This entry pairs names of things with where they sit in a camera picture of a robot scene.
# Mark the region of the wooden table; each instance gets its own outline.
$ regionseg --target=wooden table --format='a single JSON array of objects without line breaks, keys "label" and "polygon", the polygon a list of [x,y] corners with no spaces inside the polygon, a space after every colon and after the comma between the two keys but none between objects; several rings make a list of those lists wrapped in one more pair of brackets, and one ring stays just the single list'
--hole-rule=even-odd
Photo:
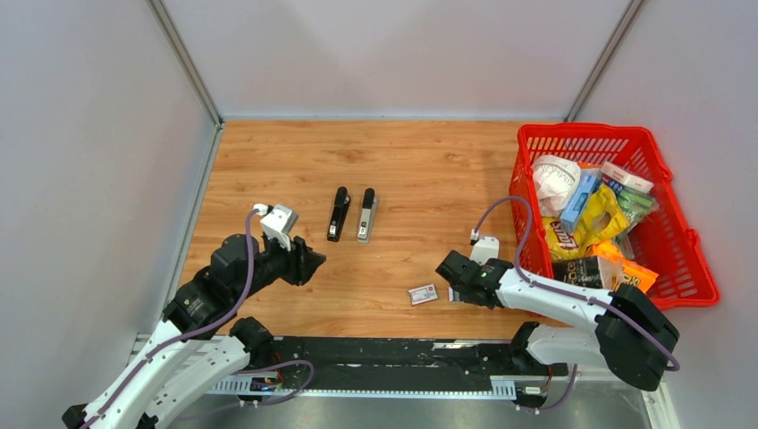
[{"label": "wooden table", "polygon": [[[520,125],[227,122],[182,284],[208,264],[224,238],[244,232],[254,203],[281,202],[299,213],[293,235],[325,254],[326,263],[303,287],[278,281],[249,298],[240,316],[254,316],[274,335],[511,338],[535,318],[450,303],[434,269],[452,249],[468,255],[471,228],[495,199],[508,195]],[[353,201],[341,240],[333,243],[326,227],[340,186]],[[366,245],[355,237],[367,187],[376,189],[379,204]],[[260,235],[257,223],[253,228]],[[513,259],[508,207],[493,212],[482,232],[500,239],[501,258]],[[408,290],[428,283],[440,299],[412,307]]]}]

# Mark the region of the yellow chip bag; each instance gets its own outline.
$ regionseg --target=yellow chip bag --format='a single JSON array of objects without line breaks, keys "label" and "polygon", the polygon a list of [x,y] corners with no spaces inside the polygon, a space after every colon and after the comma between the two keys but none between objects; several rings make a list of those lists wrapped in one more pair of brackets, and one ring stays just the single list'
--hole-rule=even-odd
[{"label": "yellow chip bag", "polygon": [[563,231],[556,217],[544,217],[545,239],[553,261],[583,257],[588,247],[612,239],[629,226],[621,212],[616,194],[605,184],[588,200],[573,233]]}]

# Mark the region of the green package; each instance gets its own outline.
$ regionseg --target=green package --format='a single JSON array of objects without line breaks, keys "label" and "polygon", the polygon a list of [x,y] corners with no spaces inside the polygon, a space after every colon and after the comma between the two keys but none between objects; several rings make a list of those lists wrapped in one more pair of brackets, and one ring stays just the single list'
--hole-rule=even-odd
[{"label": "green package", "polygon": [[645,216],[658,209],[658,202],[655,201],[655,198],[630,188],[622,189],[616,196],[616,201],[621,207],[621,213],[629,221],[629,227],[622,235],[632,231],[632,228],[640,223]]}]

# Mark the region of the red basket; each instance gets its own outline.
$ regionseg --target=red basket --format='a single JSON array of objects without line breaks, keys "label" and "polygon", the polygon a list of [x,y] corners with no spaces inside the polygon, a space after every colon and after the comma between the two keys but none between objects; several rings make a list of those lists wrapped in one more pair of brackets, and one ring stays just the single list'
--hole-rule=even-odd
[{"label": "red basket", "polygon": [[[553,276],[532,180],[532,163],[544,154],[592,164],[611,161],[652,181],[655,186],[651,194],[658,200],[660,209],[629,233],[635,262],[659,274],[647,295],[661,310],[712,307],[719,302],[719,290],[705,263],[700,238],[687,225],[671,188],[671,171],[663,162],[652,133],[641,127],[611,127],[597,123],[521,127],[510,195],[529,201],[536,220],[520,261],[526,269]],[[521,240],[526,227],[526,209],[520,204],[511,206],[516,235]]]}]

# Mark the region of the gray floor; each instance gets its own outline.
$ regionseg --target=gray floor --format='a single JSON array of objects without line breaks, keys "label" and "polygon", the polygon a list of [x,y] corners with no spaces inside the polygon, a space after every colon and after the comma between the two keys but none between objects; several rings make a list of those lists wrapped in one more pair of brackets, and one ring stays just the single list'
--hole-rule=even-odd
[{"label": "gray floor", "polygon": [[[555,383],[555,401],[565,383]],[[182,416],[202,414],[233,402],[232,397],[205,396]],[[296,398],[269,408],[224,411],[207,418],[176,423],[172,429],[447,429],[447,428],[650,428],[640,391],[624,383],[577,383],[568,400],[540,416],[516,411],[496,400],[381,400]]]}]

